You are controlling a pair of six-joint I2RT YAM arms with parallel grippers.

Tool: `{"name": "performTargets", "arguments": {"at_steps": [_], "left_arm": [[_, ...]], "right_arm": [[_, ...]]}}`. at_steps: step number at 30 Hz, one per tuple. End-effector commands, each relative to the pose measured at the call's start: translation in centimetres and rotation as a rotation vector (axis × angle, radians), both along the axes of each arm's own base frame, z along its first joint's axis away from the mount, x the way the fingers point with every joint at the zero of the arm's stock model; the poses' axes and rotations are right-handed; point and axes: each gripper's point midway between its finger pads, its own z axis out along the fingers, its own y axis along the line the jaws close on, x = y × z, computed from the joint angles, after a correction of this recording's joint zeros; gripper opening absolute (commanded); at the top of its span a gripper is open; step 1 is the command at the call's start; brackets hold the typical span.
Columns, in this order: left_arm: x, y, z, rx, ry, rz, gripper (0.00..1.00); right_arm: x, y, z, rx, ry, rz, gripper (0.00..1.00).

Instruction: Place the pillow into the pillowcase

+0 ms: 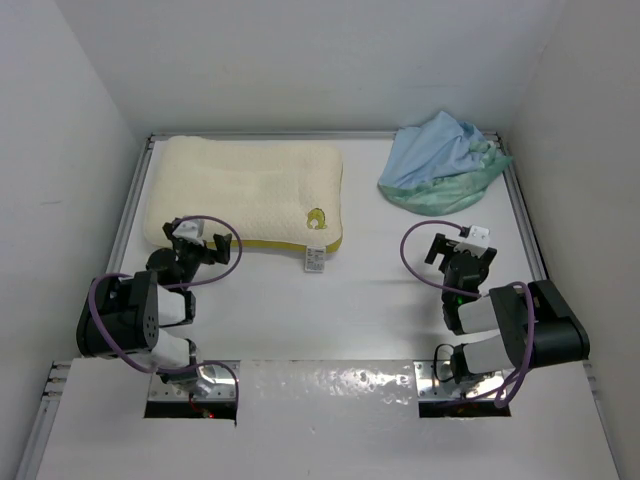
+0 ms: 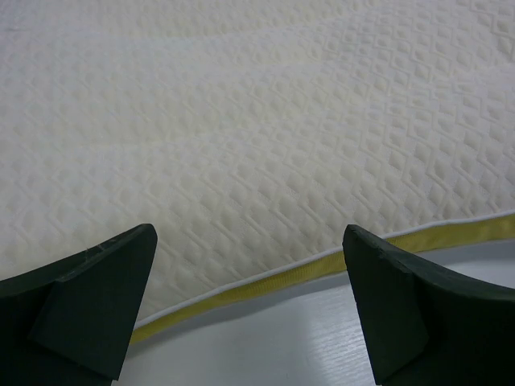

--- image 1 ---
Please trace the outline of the light blue pillowcase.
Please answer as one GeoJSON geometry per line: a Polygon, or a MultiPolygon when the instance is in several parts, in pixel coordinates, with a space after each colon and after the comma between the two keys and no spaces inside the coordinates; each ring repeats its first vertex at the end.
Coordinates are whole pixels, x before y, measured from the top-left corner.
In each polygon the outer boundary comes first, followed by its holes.
{"type": "Polygon", "coordinates": [[[377,186],[402,209],[446,216],[482,200],[512,161],[474,124],[441,111],[421,126],[396,132],[377,186]]]}

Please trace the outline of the cream yellow-edged pillow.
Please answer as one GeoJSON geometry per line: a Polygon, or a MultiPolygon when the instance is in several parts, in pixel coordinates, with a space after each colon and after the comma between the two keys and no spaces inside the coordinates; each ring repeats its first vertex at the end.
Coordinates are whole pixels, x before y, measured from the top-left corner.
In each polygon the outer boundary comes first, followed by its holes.
{"type": "Polygon", "coordinates": [[[340,151],[326,144],[175,136],[151,176],[144,235],[167,246],[165,223],[206,215],[206,237],[234,228],[246,246],[333,253],[343,237],[342,175],[340,151]]]}

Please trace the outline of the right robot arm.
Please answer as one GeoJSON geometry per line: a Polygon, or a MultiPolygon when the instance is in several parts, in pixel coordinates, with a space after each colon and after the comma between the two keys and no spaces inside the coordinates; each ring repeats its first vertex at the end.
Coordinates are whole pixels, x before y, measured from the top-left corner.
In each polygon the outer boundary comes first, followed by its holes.
{"type": "Polygon", "coordinates": [[[444,274],[441,301],[447,328],[458,336],[492,334],[453,347],[445,368],[450,379],[461,384],[522,366],[536,369],[588,359],[588,333],[552,281],[480,292],[496,255],[494,248],[438,233],[425,258],[433,264],[442,257],[438,270],[444,274]]]}

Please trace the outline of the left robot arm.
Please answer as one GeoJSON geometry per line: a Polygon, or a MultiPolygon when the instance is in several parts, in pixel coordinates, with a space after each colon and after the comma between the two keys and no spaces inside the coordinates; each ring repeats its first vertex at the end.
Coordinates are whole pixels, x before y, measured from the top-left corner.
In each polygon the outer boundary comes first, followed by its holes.
{"type": "Polygon", "coordinates": [[[77,347],[84,357],[121,359],[134,370],[153,374],[165,384],[193,395],[219,386],[225,371],[238,384],[233,369],[220,361],[198,359],[193,340],[172,335],[173,327],[193,323],[196,297],[192,289],[214,283],[230,271],[208,279],[194,279],[203,265],[227,265],[234,270],[242,253],[231,258],[238,232],[227,222],[227,234],[204,234],[204,215],[176,218],[162,227],[167,247],[152,252],[145,268],[132,275],[107,273],[89,287],[76,328],[77,347]]]}

